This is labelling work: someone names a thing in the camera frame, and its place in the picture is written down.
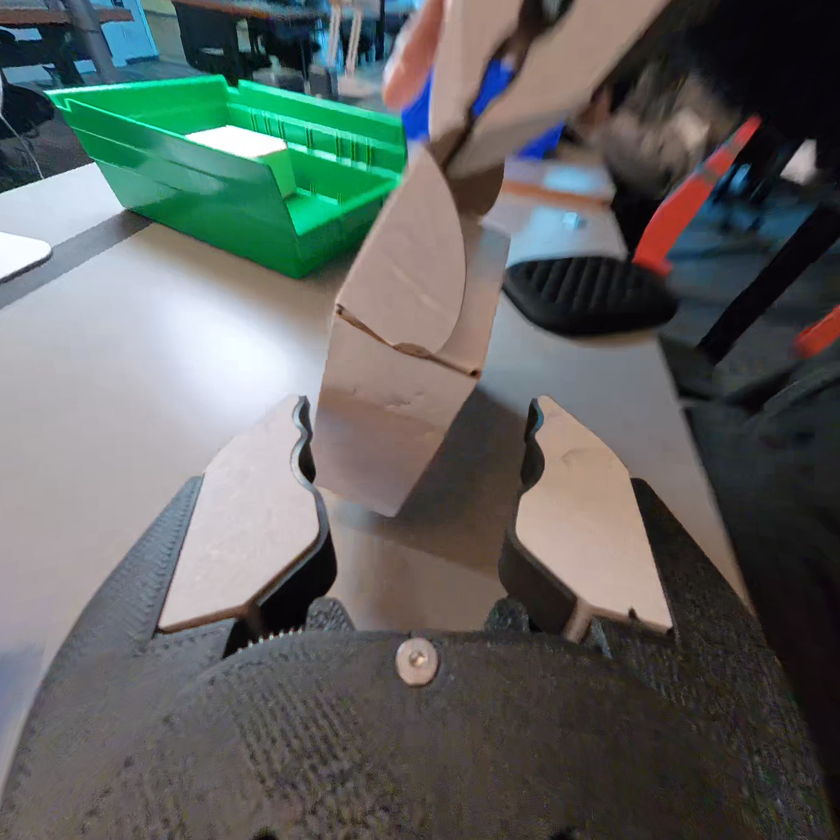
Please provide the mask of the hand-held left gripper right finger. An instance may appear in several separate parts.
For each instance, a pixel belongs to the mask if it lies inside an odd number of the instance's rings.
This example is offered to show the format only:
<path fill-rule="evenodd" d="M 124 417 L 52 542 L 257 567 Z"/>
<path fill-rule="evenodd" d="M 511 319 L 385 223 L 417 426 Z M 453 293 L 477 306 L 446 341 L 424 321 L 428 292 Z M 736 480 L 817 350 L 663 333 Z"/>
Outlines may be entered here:
<path fill-rule="evenodd" d="M 547 395 L 531 400 L 520 491 L 498 563 L 540 632 L 580 642 L 595 619 L 673 630 L 628 469 Z"/>

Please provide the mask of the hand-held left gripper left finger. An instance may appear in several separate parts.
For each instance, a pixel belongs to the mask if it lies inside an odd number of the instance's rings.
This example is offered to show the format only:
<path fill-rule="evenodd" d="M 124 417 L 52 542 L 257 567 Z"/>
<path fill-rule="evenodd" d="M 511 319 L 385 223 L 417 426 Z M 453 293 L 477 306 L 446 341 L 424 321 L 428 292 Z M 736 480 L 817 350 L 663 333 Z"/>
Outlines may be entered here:
<path fill-rule="evenodd" d="M 291 395 L 204 470 L 158 630 L 233 620 L 251 641 L 298 629 L 337 560 L 314 486 L 310 403 Z"/>

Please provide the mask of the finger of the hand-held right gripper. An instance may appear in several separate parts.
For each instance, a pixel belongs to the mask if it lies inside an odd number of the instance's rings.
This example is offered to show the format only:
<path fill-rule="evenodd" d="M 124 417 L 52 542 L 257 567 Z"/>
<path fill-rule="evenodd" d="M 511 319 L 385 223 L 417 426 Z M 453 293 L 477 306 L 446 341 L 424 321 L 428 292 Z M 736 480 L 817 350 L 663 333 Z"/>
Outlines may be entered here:
<path fill-rule="evenodd" d="M 660 1 L 526 3 L 525 144 L 585 105 L 668 5 Z M 451 161 L 451 176 L 463 179 L 503 162 Z"/>
<path fill-rule="evenodd" d="M 490 65 L 511 63 L 507 87 L 480 114 Z M 504 161 L 527 141 L 527 3 L 445 2 L 431 69 L 428 133 L 441 161 Z"/>

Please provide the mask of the white cardboard mailer box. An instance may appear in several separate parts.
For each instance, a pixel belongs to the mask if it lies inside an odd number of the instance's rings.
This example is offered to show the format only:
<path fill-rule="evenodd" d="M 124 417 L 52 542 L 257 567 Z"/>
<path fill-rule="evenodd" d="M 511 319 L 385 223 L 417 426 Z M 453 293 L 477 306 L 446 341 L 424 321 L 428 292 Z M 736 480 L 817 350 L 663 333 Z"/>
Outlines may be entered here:
<path fill-rule="evenodd" d="M 289 198 L 297 192 L 291 153 L 287 142 L 281 138 L 227 124 L 188 133 L 185 139 L 240 159 L 264 164 L 275 177 L 279 192 L 284 198 Z"/>
<path fill-rule="evenodd" d="M 416 148 L 339 290 L 312 440 L 322 489 L 394 517 L 476 389 L 510 238 Z"/>

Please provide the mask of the green plastic bin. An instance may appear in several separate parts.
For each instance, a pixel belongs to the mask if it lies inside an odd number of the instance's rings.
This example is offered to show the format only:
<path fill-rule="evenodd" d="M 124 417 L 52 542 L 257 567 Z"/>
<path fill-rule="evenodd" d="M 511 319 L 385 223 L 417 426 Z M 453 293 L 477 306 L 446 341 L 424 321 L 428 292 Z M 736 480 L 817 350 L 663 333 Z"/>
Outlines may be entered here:
<path fill-rule="evenodd" d="M 124 209 L 300 279 L 356 250 L 407 160 L 401 120 L 223 76 L 47 92 Z M 268 166 L 186 140 L 224 125 L 287 142 L 297 192 Z"/>

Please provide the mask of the grey desk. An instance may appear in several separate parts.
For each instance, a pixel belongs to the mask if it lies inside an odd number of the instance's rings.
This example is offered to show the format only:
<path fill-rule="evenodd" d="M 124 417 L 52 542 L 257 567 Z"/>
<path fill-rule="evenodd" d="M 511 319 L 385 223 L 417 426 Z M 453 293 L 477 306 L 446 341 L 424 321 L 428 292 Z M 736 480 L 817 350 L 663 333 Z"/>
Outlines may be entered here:
<path fill-rule="evenodd" d="M 343 264 L 290 280 L 123 212 L 91 164 L 2 195 L 51 258 L 2 285 L 2 782 L 51 659 L 186 479 L 287 396 L 316 405 Z M 551 396 L 644 479 L 749 600 L 654 333 L 566 340 L 501 297 L 484 373 L 394 519 L 324 491 L 364 631 L 477 629 L 531 399 Z"/>

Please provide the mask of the person's right hand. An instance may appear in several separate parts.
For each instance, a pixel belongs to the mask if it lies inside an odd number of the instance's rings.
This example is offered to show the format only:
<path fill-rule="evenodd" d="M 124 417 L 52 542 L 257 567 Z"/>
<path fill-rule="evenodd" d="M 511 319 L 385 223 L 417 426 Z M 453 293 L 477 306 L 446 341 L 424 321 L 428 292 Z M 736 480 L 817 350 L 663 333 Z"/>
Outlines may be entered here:
<path fill-rule="evenodd" d="M 398 112 L 424 88 L 442 35 L 446 1 L 426 1 L 406 21 L 396 38 L 382 77 L 384 105 Z"/>

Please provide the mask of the blue plastic bin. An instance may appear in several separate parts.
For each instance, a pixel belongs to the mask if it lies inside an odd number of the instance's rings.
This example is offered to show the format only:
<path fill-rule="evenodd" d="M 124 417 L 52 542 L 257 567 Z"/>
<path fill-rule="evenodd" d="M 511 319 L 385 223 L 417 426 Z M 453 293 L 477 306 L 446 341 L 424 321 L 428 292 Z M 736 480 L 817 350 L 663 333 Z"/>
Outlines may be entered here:
<path fill-rule="evenodd" d="M 489 104 L 501 95 L 510 85 L 512 67 L 499 60 L 491 61 L 482 81 L 477 100 L 471 108 L 474 117 L 478 117 Z M 425 84 L 416 98 L 401 112 L 402 125 L 407 142 L 421 143 L 428 140 L 428 120 L 431 92 L 434 80 L 432 71 L 427 75 Z M 564 122 L 559 122 L 539 137 L 514 153 L 521 160 L 544 160 L 557 149 L 564 130 Z"/>

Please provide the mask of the red and black chair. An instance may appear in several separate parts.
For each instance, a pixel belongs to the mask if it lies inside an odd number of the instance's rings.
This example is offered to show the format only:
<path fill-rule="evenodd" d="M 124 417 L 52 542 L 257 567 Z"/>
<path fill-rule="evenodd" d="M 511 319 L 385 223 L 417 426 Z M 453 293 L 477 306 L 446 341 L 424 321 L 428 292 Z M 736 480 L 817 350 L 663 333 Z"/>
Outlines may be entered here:
<path fill-rule="evenodd" d="M 660 276 L 669 273 L 669 251 L 744 151 L 767 133 L 761 119 L 749 117 L 659 205 L 635 250 L 635 264 Z M 709 364 L 720 363 L 753 324 L 793 283 L 838 241 L 838 191 L 818 203 L 770 263 L 730 303 L 699 341 L 696 350 Z"/>

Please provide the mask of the wood-edged grey table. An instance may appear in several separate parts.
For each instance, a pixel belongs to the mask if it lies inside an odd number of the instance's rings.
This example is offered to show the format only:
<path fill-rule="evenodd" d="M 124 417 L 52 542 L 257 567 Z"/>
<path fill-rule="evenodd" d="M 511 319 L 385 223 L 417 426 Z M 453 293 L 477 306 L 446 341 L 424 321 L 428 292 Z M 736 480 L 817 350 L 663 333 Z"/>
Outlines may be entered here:
<path fill-rule="evenodd" d="M 484 225 L 510 237 L 509 266 L 576 256 L 624 259 L 628 249 L 612 210 L 615 192 L 596 152 L 563 144 L 545 160 L 510 157 Z M 567 212 L 585 216 L 587 225 L 563 228 L 561 218 Z"/>

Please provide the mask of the black wrist rest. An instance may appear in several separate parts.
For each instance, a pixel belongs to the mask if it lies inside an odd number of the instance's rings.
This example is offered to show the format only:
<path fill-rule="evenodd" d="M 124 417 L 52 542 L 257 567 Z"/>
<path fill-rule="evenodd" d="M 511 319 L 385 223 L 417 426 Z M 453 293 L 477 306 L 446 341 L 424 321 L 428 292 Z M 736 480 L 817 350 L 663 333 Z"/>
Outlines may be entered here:
<path fill-rule="evenodd" d="M 506 269 L 502 289 L 532 325 L 565 338 L 654 329 L 679 305 L 653 271 L 600 255 L 519 262 Z"/>

